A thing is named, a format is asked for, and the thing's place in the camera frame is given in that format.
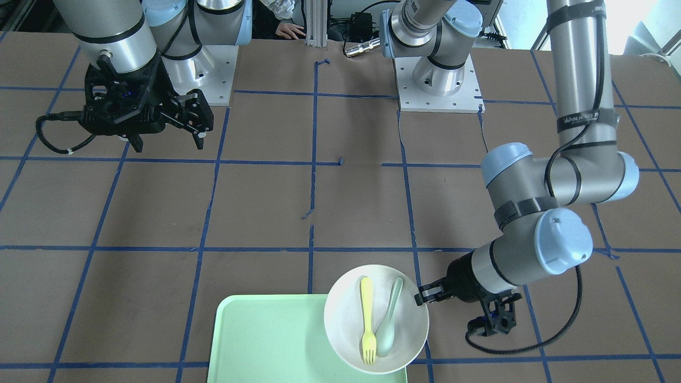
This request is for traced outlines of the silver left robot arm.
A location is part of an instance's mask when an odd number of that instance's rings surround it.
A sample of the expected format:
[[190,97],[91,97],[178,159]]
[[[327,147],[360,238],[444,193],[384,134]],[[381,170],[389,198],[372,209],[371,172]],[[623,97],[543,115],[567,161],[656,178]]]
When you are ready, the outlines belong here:
[[481,171],[501,236],[454,260],[413,298],[419,306],[480,303],[484,314],[467,335],[508,333],[518,287],[578,270],[591,257],[591,233],[570,205],[617,201],[639,182],[635,160],[617,148],[605,3],[549,1],[547,10],[560,146],[548,158],[523,143],[487,153]]

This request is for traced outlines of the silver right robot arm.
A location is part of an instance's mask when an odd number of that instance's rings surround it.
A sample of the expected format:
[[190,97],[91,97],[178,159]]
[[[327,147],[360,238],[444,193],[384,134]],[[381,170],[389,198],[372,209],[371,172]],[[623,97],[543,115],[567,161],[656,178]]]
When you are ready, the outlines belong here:
[[98,136],[143,150],[168,124],[197,149],[214,128],[211,106],[228,101],[230,75],[211,46],[251,41],[251,1],[56,1],[89,65],[80,111],[36,121],[42,143],[70,155]]

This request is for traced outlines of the person's hand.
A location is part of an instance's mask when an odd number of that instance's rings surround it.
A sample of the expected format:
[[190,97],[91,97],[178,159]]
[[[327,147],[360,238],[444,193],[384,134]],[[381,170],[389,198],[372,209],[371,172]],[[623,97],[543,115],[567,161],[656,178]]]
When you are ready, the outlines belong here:
[[282,22],[275,29],[275,36],[286,40],[298,40],[306,37],[306,32],[303,26]]

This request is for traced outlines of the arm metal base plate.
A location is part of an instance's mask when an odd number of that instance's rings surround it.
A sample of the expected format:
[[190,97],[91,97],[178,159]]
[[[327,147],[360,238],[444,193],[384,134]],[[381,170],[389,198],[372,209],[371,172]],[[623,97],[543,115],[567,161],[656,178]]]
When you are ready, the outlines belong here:
[[471,56],[455,70],[436,67],[426,57],[395,58],[394,66],[402,111],[486,111]]
[[200,89],[211,106],[229,106],[238,53],[238,46],[204,46],[192,58],[162,60],[175,92]]

